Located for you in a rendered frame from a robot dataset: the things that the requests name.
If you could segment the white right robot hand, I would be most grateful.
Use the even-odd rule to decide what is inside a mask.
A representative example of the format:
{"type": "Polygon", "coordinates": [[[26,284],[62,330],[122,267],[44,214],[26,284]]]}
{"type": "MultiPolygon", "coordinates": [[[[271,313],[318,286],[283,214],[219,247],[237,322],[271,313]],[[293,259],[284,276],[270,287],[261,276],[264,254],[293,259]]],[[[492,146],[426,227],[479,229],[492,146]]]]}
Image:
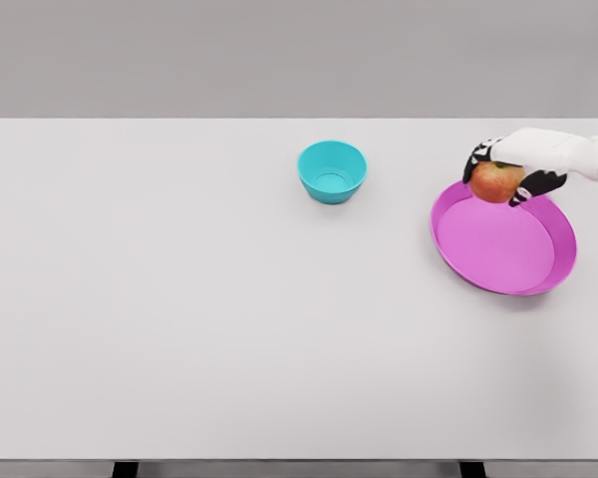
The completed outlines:
{"type": "Polygon", "coordinates": [[[508,200],[510,207],[516,207],[534,196],[562,187],[567,173],[581,162],[579,154],[586,143],[587,138],[583,136],[524,127],[479,143],[463,169],[462,183],[469,183],[480,163],[499,162],[528,168],[531,173],[519,182],[508,200]]]}

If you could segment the red apple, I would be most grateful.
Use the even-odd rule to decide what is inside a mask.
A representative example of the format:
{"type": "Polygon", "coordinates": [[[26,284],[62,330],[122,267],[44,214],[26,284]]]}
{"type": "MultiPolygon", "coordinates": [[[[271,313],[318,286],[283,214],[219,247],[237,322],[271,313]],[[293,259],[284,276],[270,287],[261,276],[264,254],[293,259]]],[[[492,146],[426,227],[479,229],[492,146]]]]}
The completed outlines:
{"type": "Polygon", "coordinates": [[[468,182],[472,194],[489,203],[508,202],[525,176],[521,166],[496,161],[480,162],[468,182]]]}

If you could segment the pink plate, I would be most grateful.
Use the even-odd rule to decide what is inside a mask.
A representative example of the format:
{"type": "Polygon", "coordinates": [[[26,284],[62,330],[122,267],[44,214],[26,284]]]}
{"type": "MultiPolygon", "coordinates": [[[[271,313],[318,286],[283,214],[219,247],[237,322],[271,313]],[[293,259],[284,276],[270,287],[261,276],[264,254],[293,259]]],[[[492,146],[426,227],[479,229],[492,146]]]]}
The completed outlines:
{"type": "Polygon", "coordinates": [[[568,278],[577,260],[574,228],[547,196],[510,207],[485,202],[458,181],[435,200],[430,228],[457,275],[497,294],[548,292],[568,278]]]}

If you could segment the blue bowl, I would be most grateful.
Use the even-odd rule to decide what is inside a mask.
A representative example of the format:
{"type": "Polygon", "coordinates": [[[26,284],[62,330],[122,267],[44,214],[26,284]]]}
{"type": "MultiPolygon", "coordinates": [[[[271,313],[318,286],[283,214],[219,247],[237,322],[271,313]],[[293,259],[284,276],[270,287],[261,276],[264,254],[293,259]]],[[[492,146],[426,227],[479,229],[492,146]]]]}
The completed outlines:
{"type": "Polygon", "coordinates": [[[351,144],[323,140],[298,156],[297,172],[309,196],[323,204],[341,204],[361,187],[368,173],[366,156],[351,144]]]}

